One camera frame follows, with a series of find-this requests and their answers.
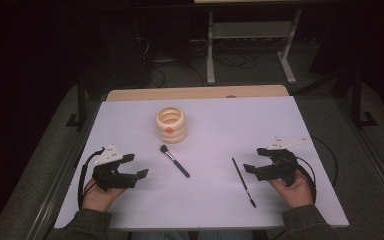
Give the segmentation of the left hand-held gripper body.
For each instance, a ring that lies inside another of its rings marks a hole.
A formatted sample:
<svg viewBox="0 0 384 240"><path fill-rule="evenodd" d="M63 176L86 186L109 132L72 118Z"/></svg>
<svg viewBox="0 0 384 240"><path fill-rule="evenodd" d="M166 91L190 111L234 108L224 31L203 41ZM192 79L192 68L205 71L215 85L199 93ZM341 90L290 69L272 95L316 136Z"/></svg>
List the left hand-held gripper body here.
<svg viewBox="0 0 384 240"><path fill-rule="evenodd" d="M126 154L122 154L114 144L110 144L95 160L92 177L101 189L107 191L111 188L135 187L137 181L132 182L128 178L129 174L118 171L124 155Z"/></svg>

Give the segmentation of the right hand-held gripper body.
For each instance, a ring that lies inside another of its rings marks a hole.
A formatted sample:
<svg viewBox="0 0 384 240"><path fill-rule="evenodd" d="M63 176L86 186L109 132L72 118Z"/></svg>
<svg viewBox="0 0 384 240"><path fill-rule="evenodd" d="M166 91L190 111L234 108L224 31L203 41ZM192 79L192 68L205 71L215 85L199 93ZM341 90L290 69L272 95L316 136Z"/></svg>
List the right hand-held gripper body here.
<svg viewBox="0 0 384 240"><path fill-rule="evenodd" d="M298 169L299 164L297 157L289 151L289 148L307 141L306 137L275 136L272 142L265 147L274 152L271 157L268 157L272 164L258 167L262 170L262 175L256 175L257 179L259 181L282 179L288 186L291 186L294 183L295 171Z"/></svg>

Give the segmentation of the thin long black brush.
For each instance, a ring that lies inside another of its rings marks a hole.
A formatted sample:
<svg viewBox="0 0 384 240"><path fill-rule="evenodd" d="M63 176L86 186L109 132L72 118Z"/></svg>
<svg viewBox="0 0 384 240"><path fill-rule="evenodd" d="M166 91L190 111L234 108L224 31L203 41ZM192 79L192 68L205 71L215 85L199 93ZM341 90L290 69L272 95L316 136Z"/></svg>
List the thin long black brush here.
<svg viewBox="0 0 384 240"><path fill-rule="evenodd" d="M244 190L245 190L245 192L246 192L246 194L247 194L247 196L248 196L248 198L249 198L249 201L250 201L251 205L252 205L254 208L256 208L256 207L257 207L257 206L256 206L256 203L255 203L255 201L252 199L252 196L251 196L251 194L250 194L250 192L249 192L249 189L248 189L248 187L247 187L247 185L246 185L246 182L245 182L245 180L244 180L244 178L243 178L243 176L242 176L242 173L241 173L241 171L240 171L240 169L239 169L239 167L238 167L238 164L237 164L235 158L232 157L231 160L232 160L232 162L233 162L233 165L234 165L234 167L235 167L235 169L236 169L236 172L237 172L237 174L238 174L238 176L239 176L239 179L240 179L240 181L241 181L241 184L242 184L242 186L243 186L243 188L244 188Z"/></svg>

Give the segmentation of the short black makeup brush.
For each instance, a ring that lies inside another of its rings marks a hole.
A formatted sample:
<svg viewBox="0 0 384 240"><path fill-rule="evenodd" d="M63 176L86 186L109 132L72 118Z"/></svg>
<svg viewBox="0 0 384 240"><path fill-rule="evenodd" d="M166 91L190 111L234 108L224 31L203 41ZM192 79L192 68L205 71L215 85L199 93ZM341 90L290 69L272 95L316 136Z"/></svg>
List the short black makeup brush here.
<svg viewBox="0 0 384 240"><path fill-rule="evenodd" d="M174 165L181 171L181 173L186 177L190 178L189 172L177 161L177 159L170 153L166 145L161 145L160 151L164 153L173 163Z"/></svg>

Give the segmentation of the cream ribbed brush holder cup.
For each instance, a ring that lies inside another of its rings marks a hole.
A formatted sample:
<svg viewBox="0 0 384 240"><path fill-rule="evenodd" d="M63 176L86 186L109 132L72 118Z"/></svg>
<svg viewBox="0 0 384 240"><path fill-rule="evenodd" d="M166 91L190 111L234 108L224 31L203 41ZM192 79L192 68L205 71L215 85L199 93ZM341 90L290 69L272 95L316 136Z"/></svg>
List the cream ribbed brush holder cup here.
<svg viewBox="0 0 384 240"><path fill-rule="evenodd" d="M156 114L155 123L158 136L165 143L180 143L187 135L186 115L176 106L160 109Z"/></svg>

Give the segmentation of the person's left hand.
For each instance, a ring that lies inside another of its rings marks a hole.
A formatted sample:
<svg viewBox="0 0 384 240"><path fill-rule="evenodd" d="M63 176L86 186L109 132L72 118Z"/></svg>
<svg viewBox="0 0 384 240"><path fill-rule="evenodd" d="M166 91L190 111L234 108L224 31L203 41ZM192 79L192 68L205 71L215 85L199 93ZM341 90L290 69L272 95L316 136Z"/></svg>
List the person's left hand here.
<svg viewBox="0 0 384 240"><path fill-rule="evenodd" d="M123 193L125 189L111 188L107 191L101 189L96 181L91 178L85 186L82 208L100 212L106 212L112 203Z"/></svg>

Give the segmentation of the person's right hand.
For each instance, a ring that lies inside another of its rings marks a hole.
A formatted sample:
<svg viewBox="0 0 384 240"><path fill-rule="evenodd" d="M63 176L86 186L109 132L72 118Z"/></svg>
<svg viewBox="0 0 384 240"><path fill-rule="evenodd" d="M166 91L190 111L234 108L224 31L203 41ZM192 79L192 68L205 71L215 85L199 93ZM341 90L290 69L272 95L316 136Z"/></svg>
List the person's right hand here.
<svg viewBox="0 0 384 240"><path fill-rule="evenodd" d="M270 180L269 183L291 209L314 204L309 183L299 170L295 171L295 180L291 186L282 180Z"/></svg>

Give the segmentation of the white board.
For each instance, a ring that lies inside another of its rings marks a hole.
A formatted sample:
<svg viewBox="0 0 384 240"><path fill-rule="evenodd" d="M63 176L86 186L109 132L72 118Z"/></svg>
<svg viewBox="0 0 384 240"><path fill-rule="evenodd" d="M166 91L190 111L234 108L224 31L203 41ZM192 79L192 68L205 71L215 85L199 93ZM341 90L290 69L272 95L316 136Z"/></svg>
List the white board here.
<svg viewBox="0 0 384 240"><path fill-rule="evenodd" d="M266 181L245 172L243 165L265 166L257 154L275 136L306 137L291 147L316 176L316 205L326 221L344 227L348 220L291 97L177 99L186 114L188 133L170 153L189 172L186 178L160 151L155 117L169 100L118 101L101 105L81 160L110 144L135 155L121 165L123 173L148 169L146 178L112 205L111 226L126 231L268 229L282 226L287 206ZM231 158L235 158L254 208Z"/></svg>

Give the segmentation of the black metal stand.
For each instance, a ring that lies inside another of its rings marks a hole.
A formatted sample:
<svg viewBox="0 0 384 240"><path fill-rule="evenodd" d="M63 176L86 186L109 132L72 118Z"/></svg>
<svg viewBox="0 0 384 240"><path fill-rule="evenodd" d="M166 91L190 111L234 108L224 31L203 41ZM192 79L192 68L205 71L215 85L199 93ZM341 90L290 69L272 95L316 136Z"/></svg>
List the black metal stand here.
<svg viewBox="0 0 384 240"><path fill-rule="evenodd" d="M66 126L81 129L86 122L86 92L83 76L79 75L76 83L77 88L77 113L71 114Z"/></svg>
<svg viewBox="0 0 384 240"><path fill-rule="evenodd" d="M362 130L364 127L377 126L370 112L361 111L362 78L358 70L352 74L351 80L351 119L354 125Z"/></svg>

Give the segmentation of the wooden table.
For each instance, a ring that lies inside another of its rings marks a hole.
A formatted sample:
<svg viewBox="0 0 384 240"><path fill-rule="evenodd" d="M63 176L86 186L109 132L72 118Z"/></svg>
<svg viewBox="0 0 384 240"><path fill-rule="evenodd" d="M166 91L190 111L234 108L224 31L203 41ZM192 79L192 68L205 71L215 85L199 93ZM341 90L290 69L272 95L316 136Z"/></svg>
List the wooden table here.
<svg viewBox="0 0 384 240"><path fill-rule="evenodd" d="M109 92L106 100L142 101L240 97L283 97L288 95L289 92L283 85L211 86L112 90Z"/></svg>

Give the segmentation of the metal rail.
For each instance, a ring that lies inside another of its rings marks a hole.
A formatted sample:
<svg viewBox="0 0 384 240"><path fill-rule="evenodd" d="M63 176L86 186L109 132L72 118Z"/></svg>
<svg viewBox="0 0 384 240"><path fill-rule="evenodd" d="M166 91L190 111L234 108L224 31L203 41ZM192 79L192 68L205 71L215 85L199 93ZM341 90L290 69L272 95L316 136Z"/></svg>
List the metal rail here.
<svg viewBox="0 0 384 240"><path fill-rule="evenodd" d="M26 240L43 240L53 228L100 105L100 102L92 101L77 107L78 114L71 115L67 120L65 129L70 130L70 134L66 140L57 139L57 143L61 144L62 153L57 156L56 160L49 160L49 163L55 163L57 168L55 174L49 178L51 185L44 187L45 197L40 203L39 212L29 228Z"/></svg>
<svg viewBox="0 0 384 240"><path fill-rule="evenodd" d="M358 143L363 147L363 150L373 165L375 173L379 178L379 182L384 189L384 154L381 154L375 149L375 146L371 143L369 137L364 132L364 129L367 127L379 127L379 123L368 111L358 113L357 119L354 119L352 117L351 109L347 106L344 100L337 100L336 105L338 106L341 114L346 118L347 124L351 127Z"/></svg>

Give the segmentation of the grey metal desk frame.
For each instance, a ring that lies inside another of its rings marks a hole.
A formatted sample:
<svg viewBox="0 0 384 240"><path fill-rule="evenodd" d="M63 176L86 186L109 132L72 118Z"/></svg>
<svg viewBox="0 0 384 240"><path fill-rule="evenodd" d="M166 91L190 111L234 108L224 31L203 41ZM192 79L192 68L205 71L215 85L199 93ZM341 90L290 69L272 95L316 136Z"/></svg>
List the grey metal desk frame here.
<svg viewBox="0 0 384 240"><path fill-rule="evenodd" d="M289 21L266 21L266 22L215 22L213 13L209 13L207 56L206 56L206 80L209 85L214 85L215 70L213 49L214 40L227 39L268 39L283 38L286 44L282 51L277 52L279 63L287 82L290 85L297 83L294 73L288 62L289 51L298 28L302 10L296 9L294 16Z"/></svg>

